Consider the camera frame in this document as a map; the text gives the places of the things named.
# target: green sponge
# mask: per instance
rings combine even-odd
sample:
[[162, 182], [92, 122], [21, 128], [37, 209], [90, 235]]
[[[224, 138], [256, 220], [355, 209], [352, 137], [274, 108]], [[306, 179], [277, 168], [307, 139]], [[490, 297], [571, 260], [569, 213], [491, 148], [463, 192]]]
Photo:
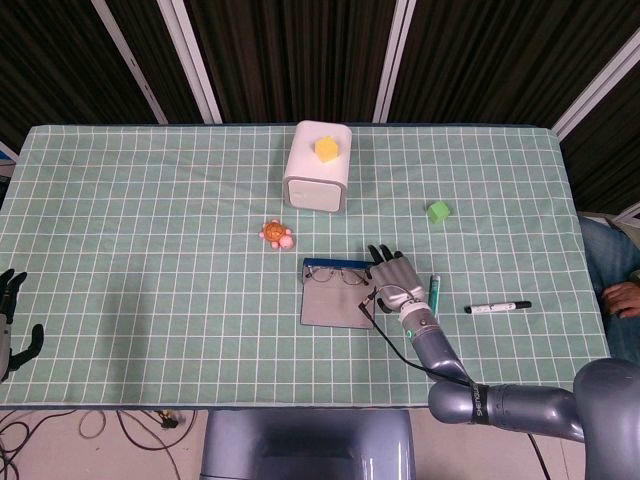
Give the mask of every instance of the green sponge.
[[439, 200], [436, 203], [432, 203], [427, 209], [429, 220], [431, 220], [433, 223], [440, 223], [445, 218], [447, 218], [450, 213], [451, 210], [449, 210], [447, 204], [442, 200]]

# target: blue jeans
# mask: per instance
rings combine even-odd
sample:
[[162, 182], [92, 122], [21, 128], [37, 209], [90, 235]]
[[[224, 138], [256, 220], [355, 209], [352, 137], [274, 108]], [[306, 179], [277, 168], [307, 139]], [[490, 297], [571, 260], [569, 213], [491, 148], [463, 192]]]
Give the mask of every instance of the blue jeans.
[[620, 318], [604, 310], [602, 291], [626, 282], [640, 268], [640, 249], [623, 232], [588, 218], [578, 217], [584, 239], [587, 267], [598, 298], [611, 356], [640, 365], [640, 317]]

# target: floor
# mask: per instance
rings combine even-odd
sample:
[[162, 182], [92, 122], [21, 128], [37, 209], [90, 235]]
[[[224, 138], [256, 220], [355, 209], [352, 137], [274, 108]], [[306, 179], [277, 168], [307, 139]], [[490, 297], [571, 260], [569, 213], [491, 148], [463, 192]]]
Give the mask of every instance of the floor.
[[[49, 414], [61, 412], [18, 412], [11, 416], [33, 428]], [[47, 420], [16, 457], [22, 479], [107, 480], [113, 478], [153, 478], [173, 480], [178, 476], [166, 452], [147, 452], [134, 447], [124, 437], [115, 412], [106, 411], [104, 431], [95, 439], [85, 440], [78, 429], [86, 412]], [[191, 419], [190, 411], [178, 412], [181, 425], [163, 431], [151, 419], [135, 412], [165, 442], [177, 439]], [[171, 449], [182, 480], [197, 480], [202, 460], [202, 445], [207, 413], [197, 414], [189, 435]], [[130, 418], [124, 417], [132, 438], [146, 445], [158, 445]], [[526, 435], [478, 425], [443, 425], [427, 409], [411, 411], [414, 430], [418, 480], [544, 480], [540, 464]], [[98, 412], [86, 415], [82, 432], [96, 434], [102, 425]], [[15, 425], [2, 432], [5, 449], [15, 447], [24, 438], [22, 427]], [[582, 444], [548, 437], [536, 437], [549, 474], [553, 480], [584, 478]]]

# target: glasses frame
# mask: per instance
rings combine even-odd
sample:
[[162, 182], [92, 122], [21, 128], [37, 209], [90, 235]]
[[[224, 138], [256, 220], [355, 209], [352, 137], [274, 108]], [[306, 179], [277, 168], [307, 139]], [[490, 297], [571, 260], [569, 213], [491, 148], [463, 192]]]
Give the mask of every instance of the glasses frame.
[[[363, 269], [363, 274], [360, 274], [359, 270], [360, 269], [354, 269], [354, 268], [343, 268], [343, 267], [317, 267], [317, 266], [311, 266], [311, 265], [307, 265], [306, 266], [308, 269], [308, 273], [305, 275], [305, 278], [310, 278], [312, 279], [314, 282], [318, 282], [318, 283], [327, 283], [329, 282], [333, 276], [335, 275], [336, 271], [340, 271], [340, 278], [342, 280], [342, 283], [344, 283], [345, 285], [349, 285], [351, 287], [355, 287], [357, 285], [369, 285], [369, 281], [367, 280], [367, 278], [369, 280], [371, 280], [371, 275], [369, 274], [369, 270], [368, 269]], [[326, 280], [318, 280], [317, 278], [315, 278], [313, 276], [314, 270], [330, 270], [329, 273], [329, 278], [327, 278]], [[344, 272], [350, 272], [353, 273], [356, 277], [358, 277], [360, 279], [360, 281], [358, 283], [349, 283], [344, 279]]]

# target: glasses lens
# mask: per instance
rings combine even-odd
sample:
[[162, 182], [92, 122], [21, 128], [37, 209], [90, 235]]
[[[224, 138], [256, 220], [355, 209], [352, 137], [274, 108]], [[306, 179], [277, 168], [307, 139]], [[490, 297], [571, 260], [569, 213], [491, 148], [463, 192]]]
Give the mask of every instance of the glasses lens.
[[347, 285], [359, 285], [362, 283], [362, 274], [364, 272], [356, 272], [354, 270], [342, 270], [342, 281]]
[[309, 267], [311, 270], [311, 278], [316, 282], [328, 282], [333, 275], [333, 269], [323, 267]]

